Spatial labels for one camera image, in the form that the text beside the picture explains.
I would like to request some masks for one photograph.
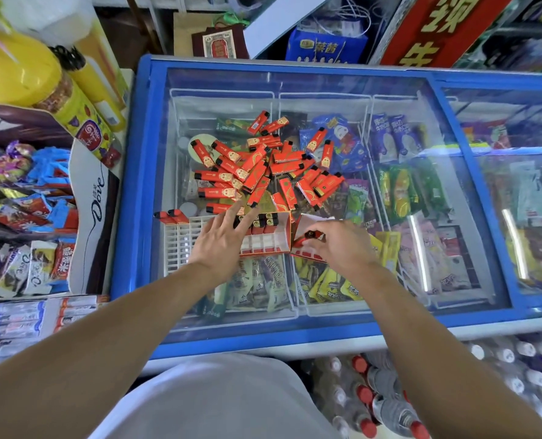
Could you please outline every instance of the red sign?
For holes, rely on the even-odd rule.
[[[381,65],[450,68],[511,0],[417,0]]]

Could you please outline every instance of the hand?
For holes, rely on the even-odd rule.
[[[335,272],[352,281],[367,265],[378,264],[369,233],[349,220],[326,220],[307,230],[325,234],[325,241],[304,240],[304,246],[314,248]]]
[[[227,282],[238,268],[238,255],[245,234],[259,215],[255,208],[233,228],[236,213],[242,202],[237,201],[227,211],[210,219],[198,236],[188,263],[200,265],[204,274],[212,278],[212,287]]]

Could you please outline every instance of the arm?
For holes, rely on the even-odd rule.
[[[377,263],[365,230],[312,225],[304,242],[346,277],[383,332],[403,388],[432,437],[542,439],[542,420]]]
[[[257,215],[233,229],[240,206],[208,222],[188,265],[0,364],[0,437],[87,437],[176,322],[231,278]]]

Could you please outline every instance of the white shirt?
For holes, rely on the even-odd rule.
[[[297,374],[276,359],[216,354],[127,394],[90,439],[338,439]]]

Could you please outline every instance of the person's left hand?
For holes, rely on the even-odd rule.
[[[215,282],[214,286],[227,282],[238,267],[240,246],[251,224],[259,215],[255,208],[233,228],[241,201],[235,202],[227,211],[210,219],[198,236],[188,263],[201,265],[205,274]]]

